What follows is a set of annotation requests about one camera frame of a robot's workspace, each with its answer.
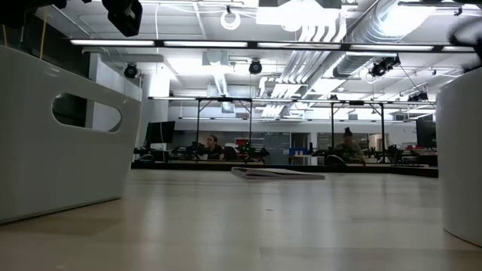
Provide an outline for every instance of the black camera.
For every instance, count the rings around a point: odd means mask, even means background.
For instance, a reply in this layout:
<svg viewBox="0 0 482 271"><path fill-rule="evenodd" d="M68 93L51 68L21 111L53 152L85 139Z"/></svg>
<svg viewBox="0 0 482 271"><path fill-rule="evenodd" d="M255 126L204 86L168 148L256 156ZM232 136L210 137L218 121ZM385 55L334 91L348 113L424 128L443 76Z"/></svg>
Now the black camera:
<svg viewBox="0 0 482 271"><path fill-rule="evenodd" d="M249 66L249 73L252 75L259 75L263 70L263 66L258 59L253 59L251 65Z"/></svg>
<svg viewBox="0 0 482 271"><path fill-rule="evenodd" d="M124 70L124 76L129 79L134 79L139 74L137 65L135 63L127 64L127 68Z"/></svg>
<svg viewBox="0 0 482 271"><path fill-rule="evenodd" d="M142 6L139 0L102 0L107 8L107 18L126 37L139 34L142 19ZM9 7L0 8L0 24L19 28L33 21L38 8L55 5L62 9L66 0L17 0L9 2Z"/></svg>

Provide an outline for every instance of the ceiling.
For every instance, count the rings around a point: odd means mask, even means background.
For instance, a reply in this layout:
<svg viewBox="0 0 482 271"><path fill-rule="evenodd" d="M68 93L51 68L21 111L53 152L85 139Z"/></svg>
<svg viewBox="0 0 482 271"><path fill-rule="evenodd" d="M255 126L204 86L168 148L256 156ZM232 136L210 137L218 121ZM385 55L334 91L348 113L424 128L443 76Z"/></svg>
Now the ceiling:
<svg viewBox="0 0 482 271"><path fill-rule="evenodd" d="M347 14L347 25L351 25L363 11L370 6L372 0L359 0L358 8ZM247 2L248 8L240 9L251 17L255 16L257 2ZM199 6L200 18L197 18L193 5L143 5L142 24L139 35L135 38L155 39L210 39L210 40L238 40L238 41L295 41L300 31L287 32L281 26L256 24L256 19L241 16L238 29L226 30L220 24L223 6ZM158 33L156 35L155 14L157 9ZM107 11L100 2L84 4L82 1L69 1L67 8L58 11L47 8L48 22L70 38L124 38L107 19ZM447 43L447 32L453 24L473 16L482 16L478 9L469 8L461 16L453 16L453 9L436 10L419 28L402 39L402 43ZM201 69L203 49L152 49L152 48L110 48L109 54L126 56L136 54L161 54L170 64L177 80L171 81L174 90L206 89L215 84L214 78ZM235 64L234 73L226 75L228 85L259 85L263 76L282 73L290 60L291 50L228 50L231 61ZM250 75L248 66L253 58L260 59L263 64L263 74ZM400 93L415 85L428 82L429 95L434 96L438 88L457 75L461 65L477 60L475 54L433 54L433 53L401 53L400 68L394 69L387 76L370 84L366 78L366 69L362 69L358 80L348 80L342 87L344 93L352 93L354 99L361 99L366 95L360 93ZM145 63L142 70L145 73L155 71L156 63Z"/></svg>

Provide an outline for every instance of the ceiling-mounted camera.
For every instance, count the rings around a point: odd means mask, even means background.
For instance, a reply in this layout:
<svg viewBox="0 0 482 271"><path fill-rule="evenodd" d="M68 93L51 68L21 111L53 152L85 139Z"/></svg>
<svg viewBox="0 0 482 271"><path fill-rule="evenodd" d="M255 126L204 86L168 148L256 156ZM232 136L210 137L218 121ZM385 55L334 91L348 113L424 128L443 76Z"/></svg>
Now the ceiling-mounted camera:
<svg viewBox="0 0 482 271"><path fill-rule="evenodd" d="M139 0L102 0L108 11L108 19L126 37L139 34L142 18L142 6ZM11 28L20 28L29 24L35 18L35 13L41 7L55 5L63 9L66 0L21 0L9 3L0 8L0 24Z"/></svg>
<svg viewBox="0 0 482 271"><path fill-rule="evenodd" d="M124 70L124 76L129 79L134 79L139 75L139 70L135 63L127 64L127 68Z"/></svg>
<svg viewBox="0 0 482 271"><path fill-rule="evenodd" d="M417 93L415 95L409 96L408 97L408 102L419 102L419 101L428 101L429 100L429 95L427 92L421 92Z"/></svg>
<svg viewBox="0 0 482 271"><path fill-rule="evenodd" d="M249 65L249 73L252 75L259 75L263 70L263 66L259 62L259 59L253 59L251 65Z"/></svg>
<svg viewBox="0 0 482 271"><path fill-rule="evenodd" d="M400 65L400 58L398 56L395 57L384 57L381 61L374 62L374 66L368 72L373 77L381 77L384 76L385 73L390 72L393 70L393 67Z"/></svg>

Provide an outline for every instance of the woman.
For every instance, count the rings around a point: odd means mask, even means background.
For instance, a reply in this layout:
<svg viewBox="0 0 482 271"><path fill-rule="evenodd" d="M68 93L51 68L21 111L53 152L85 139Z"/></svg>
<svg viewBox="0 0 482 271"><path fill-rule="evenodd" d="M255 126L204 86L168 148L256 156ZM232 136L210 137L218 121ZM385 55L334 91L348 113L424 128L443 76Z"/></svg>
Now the woman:
<svg viewBox="0 0 482 271"><path fill-rule="evenodd" d="M218 138L210 135L206 142L208 160L219 160L223 154L223 148L218 145Z"/></svg>
<svg viewBox="0 0 482 271"><path fill-rule="evenodd" d="M349 127L345 128L343 141L335 147L335 150L342 153L340 158L342 158L345 163L363 162L362 150L360 146L358 146L358 143L353 141L353 133L349 130Z"/></svg>

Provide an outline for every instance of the notebook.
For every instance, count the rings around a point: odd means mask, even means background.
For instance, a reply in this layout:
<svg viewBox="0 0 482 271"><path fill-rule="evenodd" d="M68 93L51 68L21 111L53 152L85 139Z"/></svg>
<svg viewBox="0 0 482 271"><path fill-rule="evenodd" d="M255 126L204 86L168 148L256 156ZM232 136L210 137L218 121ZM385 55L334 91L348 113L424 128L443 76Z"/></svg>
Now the notebook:
<svg viewBox="0 0 482 271"><path fill-rule="evenodd" d="M233 167L231 173L241 178L247 179L317 179L325 180L325 176L321 173L297 172L287 169L249 169L242 167Z"/></svg>

